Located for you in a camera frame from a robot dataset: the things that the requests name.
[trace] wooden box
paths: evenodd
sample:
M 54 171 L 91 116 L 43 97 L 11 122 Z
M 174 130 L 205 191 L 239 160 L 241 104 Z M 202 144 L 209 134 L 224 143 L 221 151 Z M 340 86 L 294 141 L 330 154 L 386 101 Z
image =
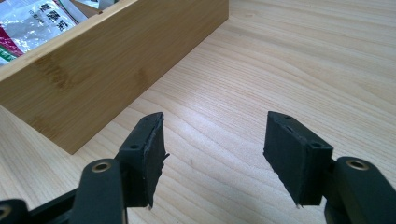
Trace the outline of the wooden box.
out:
M 0 67 L 0 105 L 76 152 L 228 18 L 228 0 L 123 0 Z

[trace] black plastic part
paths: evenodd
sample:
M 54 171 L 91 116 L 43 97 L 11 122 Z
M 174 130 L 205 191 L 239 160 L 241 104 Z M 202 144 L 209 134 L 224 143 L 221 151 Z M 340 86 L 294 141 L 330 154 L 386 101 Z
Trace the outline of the black plastic part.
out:
M 30 211 L 31 223 L 67 223 L 76 196 L 76 189 Z
M 336 209 L 329 202 L 326 202 L 324 216 L 327 224 L 351 224 L 345 211 Z
M 396 191 L 374 165 L 342 157 L 333 175 L 352 223 L 396 223 Z
M 332 146 L 291 116 L 270 111 L 263 155 L 296 204 L 320 204 Z
M 70 224 L 127 223 L 120 164 L 104 159 L 87 165 L 73 204 Z
M 154 192 L 166 154 L 163 113 L 142 118 L 120 147 L 120 162 L 127 207 L 153 206 Z
M 28 219 L 29 213 L 23 200 L 11 199 L 0 202 L 0 224 L 24 224 Z

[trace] wooden table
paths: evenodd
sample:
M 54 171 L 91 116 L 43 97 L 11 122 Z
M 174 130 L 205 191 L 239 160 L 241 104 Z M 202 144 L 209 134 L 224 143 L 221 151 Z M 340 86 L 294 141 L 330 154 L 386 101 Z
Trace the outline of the wooden table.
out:
M 0 198 L 30 208 L 78 186 L 144 115 L 171 157 L 154 208 L 130 223 L 324 223 L 297 209 L 262 156 L 266 114 L 289 114 L 374 163 L 396 187 L 396 2 L 230 1 L 230 19 L 75 155 L 0 108 Z

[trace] colorful package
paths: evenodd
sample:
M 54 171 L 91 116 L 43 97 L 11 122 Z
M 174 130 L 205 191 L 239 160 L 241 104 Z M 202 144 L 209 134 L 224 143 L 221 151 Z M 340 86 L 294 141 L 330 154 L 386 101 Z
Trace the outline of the colorful package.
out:
M 86 19 L 69 0 L 6 0 L 0 4 L 0 65 Z

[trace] wood grain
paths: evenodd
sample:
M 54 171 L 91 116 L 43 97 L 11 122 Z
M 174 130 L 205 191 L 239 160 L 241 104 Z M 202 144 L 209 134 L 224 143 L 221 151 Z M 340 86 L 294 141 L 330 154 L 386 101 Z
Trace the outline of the wood grain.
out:
M 74 153 L 227 18 L 227 0 L 121 1 L 0 68 L 0 105 Z
M 294 116 L 396 188 L 395 26 L 394 1 L 232 0 L 228 21 L 73 156 L 0 110 L 0 198 L 36 207 L 76 187 L 163 111 L 171 156 L 154 208 L 130 209 L 130 223 L 325 223 L 262 156 L 266 114 Z

